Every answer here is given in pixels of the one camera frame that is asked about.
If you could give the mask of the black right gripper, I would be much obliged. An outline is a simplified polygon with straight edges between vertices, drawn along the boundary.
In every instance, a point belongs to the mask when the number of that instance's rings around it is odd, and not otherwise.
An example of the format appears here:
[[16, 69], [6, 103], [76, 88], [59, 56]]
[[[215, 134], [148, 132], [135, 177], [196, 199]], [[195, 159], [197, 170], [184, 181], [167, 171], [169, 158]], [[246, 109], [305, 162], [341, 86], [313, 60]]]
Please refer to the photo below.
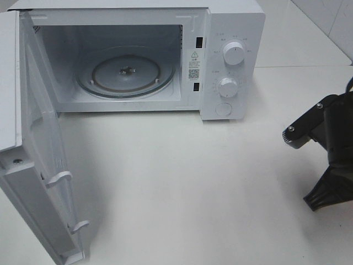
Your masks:
[[327, 151], [329, 167], [303, 200], [312, 211], [352, 201], [352, 100], [336, 95], [312, 137]]

